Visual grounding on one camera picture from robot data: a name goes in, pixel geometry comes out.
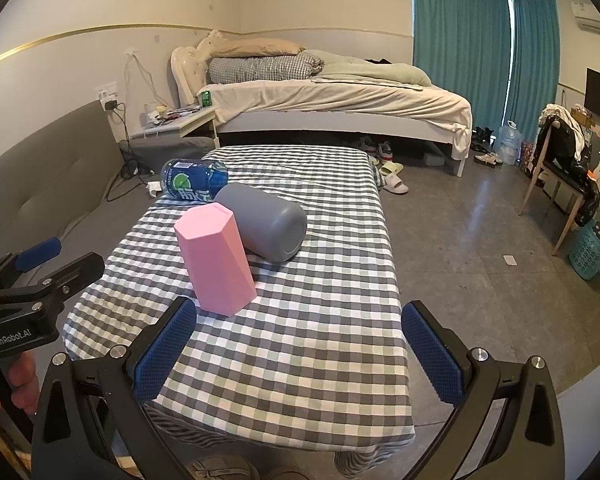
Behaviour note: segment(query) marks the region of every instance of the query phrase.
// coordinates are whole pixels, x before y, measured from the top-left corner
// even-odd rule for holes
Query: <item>human hand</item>
[[[20,358],[11,365],[7,378],[16,387],[11,394],[13,405],[24,410],[27,415],[33,415],[38,407],[40,388],[36,376],[36,361],[31,350],[23,352]]]

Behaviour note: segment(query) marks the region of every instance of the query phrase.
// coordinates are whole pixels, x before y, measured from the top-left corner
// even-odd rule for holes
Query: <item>gold wall trim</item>
[[[565,85],[563,83],[558,83],[558,86],[561,86],[562,88],[566,88],[567,90],[571,90],[573,92],[576,92],[576,94],[580,94],[580,95],[584,95],[585,94],[584,92],[581,92],[577,88],[574,88],[573,86]]]
[[[21,46],[12,48],[0,54],[0,61],[7,59],[19,52],[39,46],[45,43],[49,43],[55,40],[62,40],[63,38],[69,38],[71,36],[78,36],[79,34],[88,34],[90,32],[99,32],[101,30],[116,30],[119,28],[183,28],[187,30],[212,30],[208,27],[194,27],[192,25],[177,25],[174,23],[119,23],[117,25],[100,25],[98,27],[87,27],[77,28],[75,30],[68,30],[66,32],[60,32],[59,34],[53,34],[39,40],[29,41]],[[347,30],[351,32],[372,32],[374,34],[384,34],[386,36],[397,36],[399,38],[411,38],[408,34],[397,34],[395,32],[382,32],[381,30],[368,30],[365,28],[339,28],[339,27],[295,27],[295,28],[272,28],[269,30],[256,30],[254,32],[234,32],[232,30],[221,30],[224,34],[233,34],[234,36],[249,36],[251,34],[266,34],[268,32],[282,32],[285,30]]]

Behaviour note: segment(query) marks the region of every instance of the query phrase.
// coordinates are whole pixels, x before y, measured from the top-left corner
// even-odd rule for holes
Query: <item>plastic basket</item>
[[[600,240],[593,232],[596,219],[585,225],[569,253],[571,267],[583,280],[590,280],[600,270]]]

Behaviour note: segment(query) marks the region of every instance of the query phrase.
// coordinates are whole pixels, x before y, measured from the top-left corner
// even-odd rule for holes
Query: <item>blue gripper pad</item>
[[[48,262],[60,254],[62,244],[57,238],[49,238],[45,242],[39,243],[26,251],[22,251],[16,257],[15,267],[20,272],[29,272],[37,266]]]
[[[196,307],[185,300],[134,370],[134,397],[139,404],[155,399],[196,328]]]
[[[411,303],[402,310],[402,332],[440,400],[457,406],[463,396],[462,372]]]

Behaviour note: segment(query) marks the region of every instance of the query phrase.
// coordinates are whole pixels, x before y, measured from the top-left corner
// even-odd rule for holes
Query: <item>curtain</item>
[[[560,28],[555,0],[514,0],[516,37],[506,119],[535,142],[538,117],[553,103],[560,72]]]
[[[414,0],[413,64],[465,97],[474,126],[502,124],[511,58],[508,0]]]

